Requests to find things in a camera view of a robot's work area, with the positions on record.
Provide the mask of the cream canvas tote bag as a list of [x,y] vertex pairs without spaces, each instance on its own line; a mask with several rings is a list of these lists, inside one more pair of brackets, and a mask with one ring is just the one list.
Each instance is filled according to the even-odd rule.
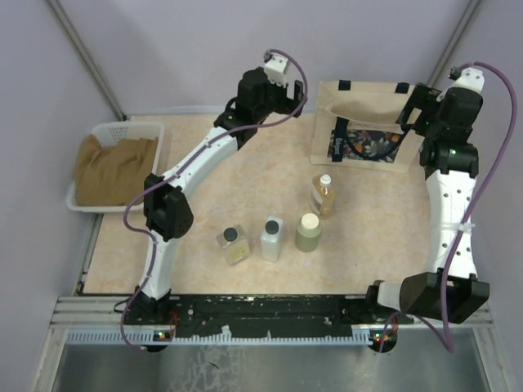
[[414,85],[407,82],[321,82],[318,88],[310,162],[406,173],[422,137],[397,123]]

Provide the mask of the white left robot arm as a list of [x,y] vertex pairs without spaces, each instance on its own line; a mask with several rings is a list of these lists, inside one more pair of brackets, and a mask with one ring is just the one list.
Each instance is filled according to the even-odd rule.
[[294,83],[293,97],[288,86],[279,85],[263,68],[244,73],[235,97],[214,121],[204,139],[175,167],[161,176],[146,177],[144,192],[145,228],[148,260],[141,281],[129,300],[139,305],[141,314],[154,324],[170,314],[167,302],[171,292],[168,281],[177,240],[187,234],[194,222],[189,198],[199,184],[226,158],[239,151],[271,114],[284,120],[297,118],[307,100],[308,83],[301,78]]

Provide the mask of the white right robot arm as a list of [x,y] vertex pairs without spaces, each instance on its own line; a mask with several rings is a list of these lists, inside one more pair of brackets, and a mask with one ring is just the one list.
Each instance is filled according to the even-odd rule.
[[465,216],[479,173],[479,153],[469,143],[483,105],[478,91],[452,86],[439,91],[419,83],[397,122],[422,136],[419,164],[431,206],[430,246],[424,271],[401,283],[376,281],[366,294],[365,313],[384,323],[394,310],[462,323],[489,299],[472,256],[472,225]]

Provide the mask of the amber liquid clear bottle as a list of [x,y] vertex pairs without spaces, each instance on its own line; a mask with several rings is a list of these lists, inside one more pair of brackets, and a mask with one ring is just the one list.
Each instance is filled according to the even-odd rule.
[[311,208],[320,219],[326,219],[330,215],[335,197],[332,177],[329,174],[318,175],[312,179]]

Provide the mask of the white square bottle black cap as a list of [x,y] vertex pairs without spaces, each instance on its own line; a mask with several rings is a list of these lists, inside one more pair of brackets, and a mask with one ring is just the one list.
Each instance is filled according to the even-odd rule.
[[281,244],[283,239],[284,222],[274,216],[268,216],[261,233],[261,255],[271,262],[279,259]]

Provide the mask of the clear square bottle black cap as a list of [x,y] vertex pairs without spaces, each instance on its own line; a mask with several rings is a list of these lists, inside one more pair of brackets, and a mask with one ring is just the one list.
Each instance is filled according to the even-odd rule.
[[217,235],[217,243],[229,266],[237,265],[251,255],[247,235],[242,225],[234,225],[224,229]]

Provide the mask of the olive green bottle cream cap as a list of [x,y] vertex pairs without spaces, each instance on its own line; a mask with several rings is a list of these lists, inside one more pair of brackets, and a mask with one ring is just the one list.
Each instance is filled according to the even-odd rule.
[[319,244],[322,225],[314,213],[303,215],[297,223],[295,245],[301,252],[313,252]]

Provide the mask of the white plastic basket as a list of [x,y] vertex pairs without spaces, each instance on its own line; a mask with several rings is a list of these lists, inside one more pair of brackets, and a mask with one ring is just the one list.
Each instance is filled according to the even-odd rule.
[[164,125],[160,122],[108,122],[81,143],[66,206],[75,212],[121,213],[158,172]]

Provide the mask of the brown cloth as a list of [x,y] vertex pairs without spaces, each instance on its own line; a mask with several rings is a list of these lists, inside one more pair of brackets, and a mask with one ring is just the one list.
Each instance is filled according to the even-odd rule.
[[127,206],[144,190],[158,139],[123,139],[103,146],[95,136],[80,145],[74,164],[76,203],[83,207]]

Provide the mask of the aluminium frame rail right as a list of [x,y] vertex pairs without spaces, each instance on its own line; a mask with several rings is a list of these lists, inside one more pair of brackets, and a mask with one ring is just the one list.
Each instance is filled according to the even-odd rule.
[[454,31],[450,35],[450,38],[445,45],[445,49],[440,54],[438,61],[436,62],[436,65],[427,80],[428,85],[434,85],[437,82],[439,76],[441,76],[445,69],[445,64],[453,55],[456,46],[461,41],[461,38],[467,30],[469,24],[474,20],[475,15],[478,12],[478,9],[481,7],[482,3],[482,0],[470,0],[467,2],[465,10],[463,11]]

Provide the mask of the aluminium frame rail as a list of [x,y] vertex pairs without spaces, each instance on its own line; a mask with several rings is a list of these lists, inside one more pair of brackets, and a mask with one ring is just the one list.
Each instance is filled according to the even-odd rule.
[[78,57],[78,60],[86,70],[87,75],[101,94],[104,102],[110,107],[110,110],[119,121],[127,121],[128,116],[119,103],[113,88],[110,86],[109,80],[104,75],[101,66],[97,64],[87,44],[81,38],[80,33],[74,26],[66,9],[58,0],[44,0],[43,2],[55,18],[74,53]]
[[453,55],[456,46],[461,41],[461,38],[467,30],[469,24],[474,20],[475,15],[478,12],[478,9],[481,7],[482,3],[482,0],[470,0],[467,2],[465,10],[463,11],[454,31],[450,35],[450,38],[445,45],[445,49],[440,54],[438,61],[436,62],[436,65],[427,80],[428,85],[434,85],[437,82],[439,76],[441,76],[445,69],[445,64]]

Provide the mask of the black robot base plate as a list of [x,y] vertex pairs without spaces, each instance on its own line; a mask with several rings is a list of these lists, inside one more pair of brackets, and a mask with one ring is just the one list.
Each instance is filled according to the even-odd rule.
[[318,340],[351,338],[352,328],[378,324],[392,313],[369,295],[180,295],[159,300],[141,293],[114,306],[126,326],[165,325],[173,338]]

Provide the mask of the aluminium frame rail left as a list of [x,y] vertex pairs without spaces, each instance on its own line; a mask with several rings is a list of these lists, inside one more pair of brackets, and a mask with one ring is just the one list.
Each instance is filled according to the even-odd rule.
[[104,75],[101,66],[97,64],[87,44],[81,38],[80,33],[74,26],[66,9],[58,0],[44,0],[43,2],[55,18],[74,53],[78,57],[78,60],[86,70],[87,75],[101,94],[104,102],[110,107],[110,110],[119,121],[127,121],[128,116],[119,103],[113,88],[110,86],[109,80]]

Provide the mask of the aluminium front frame rails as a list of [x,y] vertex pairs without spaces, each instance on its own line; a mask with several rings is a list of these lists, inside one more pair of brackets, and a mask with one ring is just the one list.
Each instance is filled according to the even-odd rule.
[[[115,326],[120,314],[114,312],[117,302],[125,296],[60,296],[52,312],[52,326]],[[452,323],[451,328],[493,327],[494,319],[488,305],[481,306],[461,324]]]

